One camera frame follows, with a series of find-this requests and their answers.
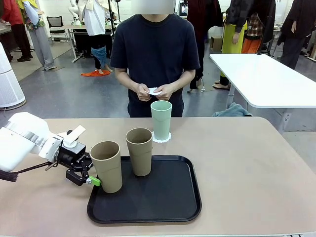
chair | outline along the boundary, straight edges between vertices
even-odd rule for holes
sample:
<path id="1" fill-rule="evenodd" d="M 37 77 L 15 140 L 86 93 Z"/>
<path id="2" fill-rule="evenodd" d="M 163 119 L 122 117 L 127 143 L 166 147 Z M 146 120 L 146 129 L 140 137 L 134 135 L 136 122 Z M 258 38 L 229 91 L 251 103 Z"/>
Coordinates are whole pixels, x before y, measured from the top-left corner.
<path id="1" fill-rule="evenodd" d="M 58 17 L 49 17 L 49 16 L 47 16 L 47 21 L 48 21 L 48 25 L 49 25 L 49 32 L 51 34 L 54 34 L 54 35 L 64 34 L 65 37 L 66 37 L 67 43 L 69 43 L 68 42 L 68 37 L 67 37 L 67 34 L 66 34 L 65 30 L 52 30 L 51 29 L 52 27 L 63 27 L 64 26 L 64 24 L 63 24 L 63 17 L 62 16 L 58 16 Z M 53 42 L 54 42 L 54 38 L 51 35 L 51 44 L 52 45 L 53 45 Z"/>

green cup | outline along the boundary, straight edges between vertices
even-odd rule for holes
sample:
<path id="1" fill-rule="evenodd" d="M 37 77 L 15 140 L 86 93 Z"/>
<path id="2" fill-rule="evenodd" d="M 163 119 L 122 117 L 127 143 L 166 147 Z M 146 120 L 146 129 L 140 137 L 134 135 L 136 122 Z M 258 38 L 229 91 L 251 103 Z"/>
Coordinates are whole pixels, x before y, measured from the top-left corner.
<path id="1" fill-rule="evenodd" d="M 168 101 L 158 100 L 151 104 L 154 120 L 154 137 L 164 141 L 169 137 L 172 104 Z"/>

white coaster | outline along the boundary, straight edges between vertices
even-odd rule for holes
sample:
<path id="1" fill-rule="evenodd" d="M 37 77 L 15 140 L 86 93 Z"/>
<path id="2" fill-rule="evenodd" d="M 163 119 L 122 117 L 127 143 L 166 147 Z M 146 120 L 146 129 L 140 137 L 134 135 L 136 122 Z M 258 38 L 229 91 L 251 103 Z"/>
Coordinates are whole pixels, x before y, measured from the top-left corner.
<path id="1" fill-rule="evenodd" d="M 158 87 L 154 87 L 154 88 L 148 88 L 150 90 L 150 92 L 146 92 L 150 95 L 160 95 L 162 93 L 162 91 L 160 92 L 154 92 Z"/>
<path id="2" fill-rule="evenodd" d="M 169 137 L 168 137 L 166 140 L 157 140 L 157 139 L 155 138 L 155 134 L 154 134 L 154 132 L 153 132 L 153 142 L 165 143 L 165 142 L 169 141 L 170 139 L 171 139 L 171 133 L 169 133 Z"/>

cup rim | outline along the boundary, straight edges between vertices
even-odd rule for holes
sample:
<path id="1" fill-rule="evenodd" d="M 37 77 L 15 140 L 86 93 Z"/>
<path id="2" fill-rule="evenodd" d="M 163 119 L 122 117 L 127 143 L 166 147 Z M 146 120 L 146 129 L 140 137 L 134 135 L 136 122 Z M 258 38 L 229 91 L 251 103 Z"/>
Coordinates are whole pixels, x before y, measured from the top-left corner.
<path id="1" fill-rule="evenodd" d="M 169 108 L 169 109 L 166 109 L 166 110 L 157 110 L 157 109 L 153 108 L 153 104 L 154 104 L 154 103 L 158 103 L 158 102 L 161 102 L 161 101 L 167 102 L 167 103 L 170 105 L 170 108 Z M 172 109 L 172 104 L 171 104 L 169 101 L 166 101 L 166 100 L 157 100 L 157 101 L 155 101 L 155 102 L 152 102 L 151 105 L 150 105 L 150 107 L 151 107 L 153 110 L 155 110 L 155 111 L 164 112 L 164 111 L 168 111 L 168 110 Z"/>
<path id="2" fill-rule="evenodd" d="M 104 142 L 112 142 L 112 143 L 117 144 L 117 145 L 118 145 L 118 152 L 117 152 L 114 156 L 112 156 L 111 158 L 108 158 L 108 159 L 96 159 L 96 158 L 92 157 L 92 155 L 91 155 L 92 149 L 93 149 L 96 145 L 99 145 L 100 143 L 104 143 Z M 114 142 L 114 141 L 102 141 L 102 142 L 98 142 L 97 144 L 93 145 L 93 147 L 91 147 L 90 152 L 89 152 L 89 155 L 90 155 L 91 159 L 93 159 L 93 160 L 106 161 L 106 160 L 111 160 L 111 159 L 113 159 L 113 158 L 116 157 L 119 153 L 120 153 L 120 146 L 119 146 L 119 144 L 118 144 L 117 142 Z"/>
<path id="3" fill-rule="evenodd" d="M 129 140 L 127 139 L 128 133 L 130 133 L 131 131 L 136 130 L 136 129 L 144 129 L 144 130 L 149 131 L 149 132 L 151 133 L 151 138 L 150 138 L 147 142 L 143 142 L 143 143 L 134 143 L 134 142 L 129 141 Z M 145 127 L 136 127 L 136 128 L 133 128 L 133 129 L 131 129 L 131 130 L 129 130 L 129 131 L 127 132 L 127 134 L 125 135 L 125 139 L 126 139 L 126 141 L 127 141 L 128 143 L 133 144 L 133 145 L 144 145 L 144 144 L 146 144 L 146 143 L 152 141 L 152 139 L 153 139 L 153 132 L 151 132 L 148 128 L 145 128 Z"/>

